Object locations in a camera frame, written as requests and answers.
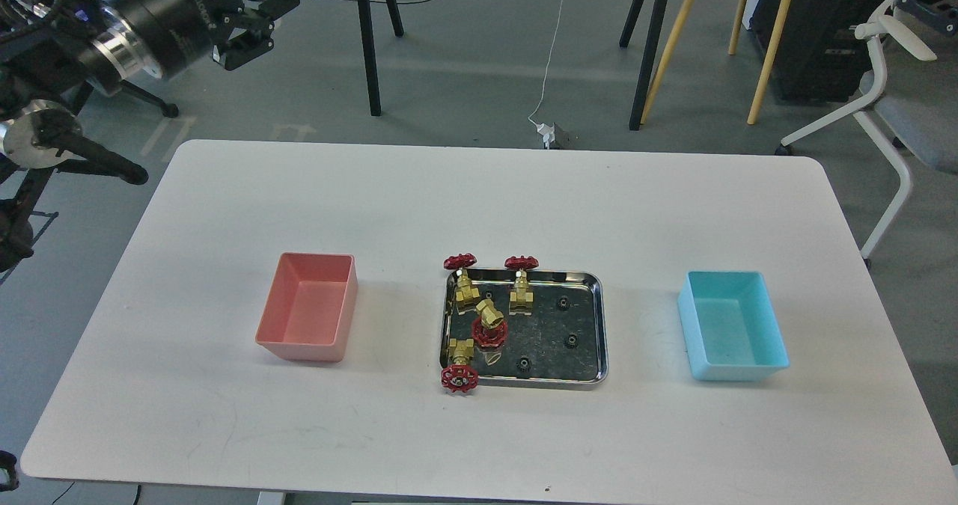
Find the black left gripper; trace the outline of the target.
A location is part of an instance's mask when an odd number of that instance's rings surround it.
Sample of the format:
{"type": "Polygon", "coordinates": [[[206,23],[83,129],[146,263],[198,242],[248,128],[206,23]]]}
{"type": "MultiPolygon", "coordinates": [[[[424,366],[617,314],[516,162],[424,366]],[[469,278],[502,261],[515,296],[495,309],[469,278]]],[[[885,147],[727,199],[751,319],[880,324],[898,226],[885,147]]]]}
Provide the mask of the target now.
{"type": "Polygon", "coordinates": [[[171,39],[180,56],[210,54],[233,71],[273,48],[275,22],[298,7],[300,0],[263,0],[244,10],[243,0],[172,0],[171,39]],[[242,15],[243,30],[233,37],[242,15]]]}

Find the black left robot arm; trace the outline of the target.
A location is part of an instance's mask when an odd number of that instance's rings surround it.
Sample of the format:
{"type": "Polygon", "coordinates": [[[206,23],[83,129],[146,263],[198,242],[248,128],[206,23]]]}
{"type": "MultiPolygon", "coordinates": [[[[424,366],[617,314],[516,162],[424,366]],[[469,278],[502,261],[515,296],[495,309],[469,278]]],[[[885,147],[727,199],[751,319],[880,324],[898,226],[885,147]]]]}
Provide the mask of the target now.
{"type": "Polygon", "coordinates": [[[273,48],[275,23],[300,0],[2,0],[2,270],[33,256],[28,219],[54,172],[145,184],[140,165],[85,136],[69,91],[115,95],[129,78],[174,78],[204,58],[226,70],[273,48]]]}

